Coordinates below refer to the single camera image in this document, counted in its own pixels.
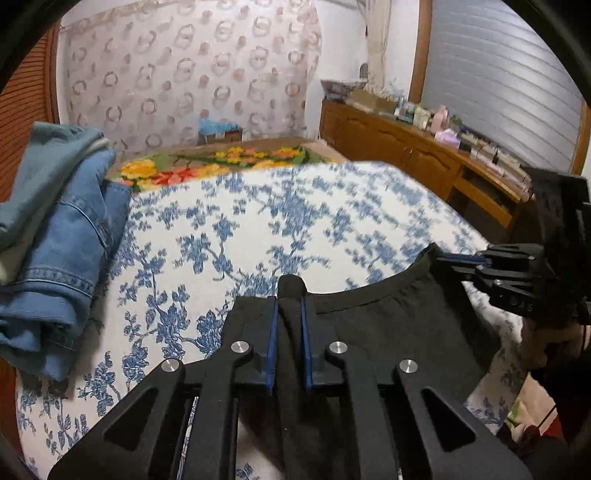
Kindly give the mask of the person right hand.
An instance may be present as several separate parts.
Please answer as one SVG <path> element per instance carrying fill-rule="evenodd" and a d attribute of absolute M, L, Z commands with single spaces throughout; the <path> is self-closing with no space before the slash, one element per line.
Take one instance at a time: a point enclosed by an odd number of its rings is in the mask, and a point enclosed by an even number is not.
<path fill-rule="evenodd" d="M 578 358 L 590 344 L 590 326 L 578 323 L 552 329 L 524 319 L 521 334 L 521 357 L 528 370 L 544 368 L 556 359 Z"/>

